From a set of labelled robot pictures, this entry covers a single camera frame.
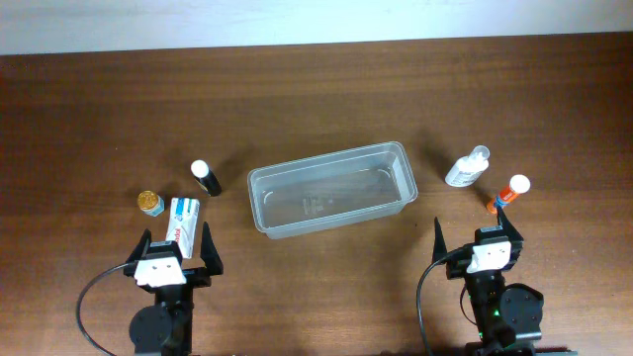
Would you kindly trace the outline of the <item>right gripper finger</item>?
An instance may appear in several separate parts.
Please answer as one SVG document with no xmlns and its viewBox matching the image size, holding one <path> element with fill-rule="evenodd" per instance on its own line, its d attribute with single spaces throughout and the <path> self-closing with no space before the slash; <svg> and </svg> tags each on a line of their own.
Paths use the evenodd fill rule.
<svg viewBox="0 0 633 356">
<path fill-rule="evenodd" d="M 436 263 L 447 255 L 447 247 L 438 217 L 434 218 L 434 243 L 432 250 L 432 262 Z"/>
<path fill-rule="evenodd" d="M 506 216 L 504 210 L 502 208 L 497 208 L 497 223 L 501 227 L 502 231 L 508 237 L 509 241 L 521 241 L 522 236 L 517 231 L 517 229 L 513 226 L 513 224 L 509 221 Z"/>
</svg>

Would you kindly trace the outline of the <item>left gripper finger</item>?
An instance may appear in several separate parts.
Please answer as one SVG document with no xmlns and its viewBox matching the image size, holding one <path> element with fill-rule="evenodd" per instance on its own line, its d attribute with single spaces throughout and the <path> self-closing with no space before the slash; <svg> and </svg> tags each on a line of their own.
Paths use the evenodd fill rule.
<svg viewBox="0 0 633 356">
<path fill-rule="evenodd" d="M 151 244 L 151 231 L 149 229 L 145 229 L 141 238 L 134 248 L 133 252 L 130 254 L 127 259 L 128 262 L 135 262 L 140 260 L 146 253 L 146 250 L 149 248 Z"/>
<path fill-rule="evenodd" d="M 209 271 L 223 270 L 223 262 L 219 256 L 217 248 L 214 245 L 211 230 L 207 222 L 204 222 L 202 227 L 200 256 Z"/>
</svg>

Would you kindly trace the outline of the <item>white Panadol box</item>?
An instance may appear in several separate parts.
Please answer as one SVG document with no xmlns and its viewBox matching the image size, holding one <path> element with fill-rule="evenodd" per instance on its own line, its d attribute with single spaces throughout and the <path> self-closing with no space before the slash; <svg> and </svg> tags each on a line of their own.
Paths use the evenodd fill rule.
<svg viewBox="0 0 633 356">
<path fill-rule="evenodd" d="M 173 198 L 170 204 L 166 241 L 175 241 L 184 259 L 191 259 L 200 201 L 193 198 Z"/>
</svg>

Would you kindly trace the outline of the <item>small jar gold lid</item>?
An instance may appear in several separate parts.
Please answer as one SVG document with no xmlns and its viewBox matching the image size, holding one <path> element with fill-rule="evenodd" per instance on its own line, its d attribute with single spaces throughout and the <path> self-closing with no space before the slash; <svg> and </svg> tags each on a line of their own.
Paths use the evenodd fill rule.
<svg viewBox="0 0 633 356">
<path fill-rule="evenodd" d="M 157 217 L 164 212 L 163 199 L 153 191 L 142 191 L 136 199 L 139 209 L 148 216 Z"/>
</svg>

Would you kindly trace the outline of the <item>orange tube white cap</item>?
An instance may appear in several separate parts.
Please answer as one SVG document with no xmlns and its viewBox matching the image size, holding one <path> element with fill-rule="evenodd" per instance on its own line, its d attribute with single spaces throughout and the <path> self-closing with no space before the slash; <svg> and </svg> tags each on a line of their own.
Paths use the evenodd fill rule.
<svg viewBox="0 0 633 356">
<path fill-rule="evenodd" d="M 525 175 L 513 175 L 508 184 L 487 203 L 487 210 L 491 214 L 496 214 L 499 209 L 503 209 L 518 196 L 528 192 L 530 187 L 531 182 Z"/>
</svg>

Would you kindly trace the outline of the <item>dark bottle white cap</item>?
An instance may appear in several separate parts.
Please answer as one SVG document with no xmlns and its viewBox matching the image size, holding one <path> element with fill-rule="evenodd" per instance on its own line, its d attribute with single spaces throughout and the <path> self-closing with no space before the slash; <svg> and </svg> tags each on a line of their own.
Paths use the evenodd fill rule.
<svg viewBox="0 0 633 356">
<path fill-rule="evenodd" d="M 222 193 L 222 186 L 218 178 L 204 160 L 193 161 L 191 171 L 199 185 L 209 196 L 216 197 Z"/>
</svg>

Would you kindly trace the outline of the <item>white squeeze bottle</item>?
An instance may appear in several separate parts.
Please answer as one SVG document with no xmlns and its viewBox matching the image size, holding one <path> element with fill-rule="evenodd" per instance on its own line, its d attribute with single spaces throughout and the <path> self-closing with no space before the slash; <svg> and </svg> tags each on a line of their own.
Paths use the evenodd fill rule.
<svg viewBox="0 0 633 356">
<path fill-rule="evenodd" d="M 445 176 L 445 183 L 452 187 L 472 185 L 489 168 L 490 151 L 484 145 L 476 146 L 469 155 L 459 158 Z"/>
</svg>

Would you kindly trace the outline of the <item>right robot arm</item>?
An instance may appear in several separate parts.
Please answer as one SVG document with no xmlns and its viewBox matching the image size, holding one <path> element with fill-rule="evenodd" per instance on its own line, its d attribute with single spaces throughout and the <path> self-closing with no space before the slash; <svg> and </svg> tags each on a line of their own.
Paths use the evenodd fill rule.
<svg viewBox="0 0 633 356">
<path fill-rule="evenodd" d="M 502 210 L 497 225 L 475 231 L 475 241 L 452 251 L 441 225 L 434 222 L 432 264 L 444 265 L 449 280 L 462 279 L 480 340 L 465 346 L 466 355 L 533 355 L 542 338 L 544 297 L 520 283 L 508 285 L 503 274 L 518 261 L 524 239 Z"/>
</svg>

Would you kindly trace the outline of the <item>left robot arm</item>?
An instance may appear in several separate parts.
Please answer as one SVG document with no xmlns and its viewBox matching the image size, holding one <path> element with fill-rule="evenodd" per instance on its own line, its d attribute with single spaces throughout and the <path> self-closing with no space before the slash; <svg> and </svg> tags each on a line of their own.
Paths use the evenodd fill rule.
<svg viewBox="0 0 633 356">
<path fill-rule="evenodd" d="M 192 353 L 194 291 L 212 285 L 224 264 L 211 230 L 203 224 L 200 257 L 202 267 L 184 269 L 175 241 L 154 242 L 145 230 L 127 259 L 124 274 L 154 295 L 154 303 L 138 311 L 129 335 L 136 355 L 189 355 Z"/>
</svg>

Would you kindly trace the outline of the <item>clear plastic container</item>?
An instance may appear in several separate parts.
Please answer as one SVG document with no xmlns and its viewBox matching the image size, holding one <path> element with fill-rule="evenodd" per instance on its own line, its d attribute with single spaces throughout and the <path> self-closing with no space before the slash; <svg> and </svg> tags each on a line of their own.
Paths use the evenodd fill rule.
<svg viewBox="0 0 633 356">
<path fill-rule="evenodd" d="M 395 215 L 418 195 L 397 141 L 256 168 L 247 186 L 254 224 L 271 239 Z"/>
</svg>

